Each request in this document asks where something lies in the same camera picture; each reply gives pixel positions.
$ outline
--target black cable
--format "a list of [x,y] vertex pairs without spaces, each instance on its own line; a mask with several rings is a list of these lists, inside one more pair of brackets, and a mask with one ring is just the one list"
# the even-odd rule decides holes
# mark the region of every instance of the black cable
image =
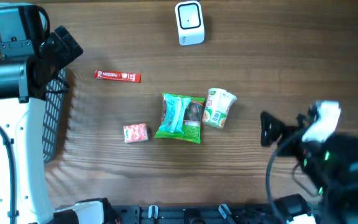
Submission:
[[47,91],[47,93],[59,94],[59,93],[68,93],[69,92],[70,84],[68,84],[68,82],[66,82],[59,76],[54,77],[54,80],[59,81],[62,85],[64,85],[66,87],[66,89],[57,90],[57,91]]
[[311,197],[318,197],[319,195],[318,194],[313,194],[311,193],[311,191],[305,187],[300,181],[298,181],[296,178],[295,178],[295,171],[296,169],[299,167],[300,165],[297,164],[295,165],[295,167],[293,167],[292,169],[292,180],[297,183],[306,193],[308,193],[308,195],[310,195]]
[[2,140],[4,141],[4,145],[6,147],[7,159],[9,162],[9,178],[11,181],[11,211],[8,213],[9,218],[11,218],[11,224],[15,224],[16,222],[16,183],[15,183],[15,170],[13,163],[13,152],[11,148],[11,140],[6,132],[0,127],[0,135],[2,136]]
[[48,39],[49,37],[49,34],[50,34],[50,20],[49,20],[49,16],[47,14],[47,11],[41,7],[41,6],[38,6],[38,10],[40,11],[40,13],[42,15],[45,16],[45,19],[47,20],[47,30],[45,30],[45,39]]
[[307,128],[303,128],[297,132],[295,132],[292,136],[284,140],[277,149],[273,152],[272,156],[270,157],[270,160],[268,161],[267,168],[266,168],[266,194],[267,194],[267,200],[269,205],[271,206],[274,215],[282,222],[285,223],[286,221],[283,218],[283,215],[278,211],[278,208],[276,204],[274,203],[272,199],[272,191],[270,189],[270,173],[272,172],[273,168],[273,162],[278,156],[278,153],[280,153],[283,149],[285,149],[294,139],[302,136],[306,132]]

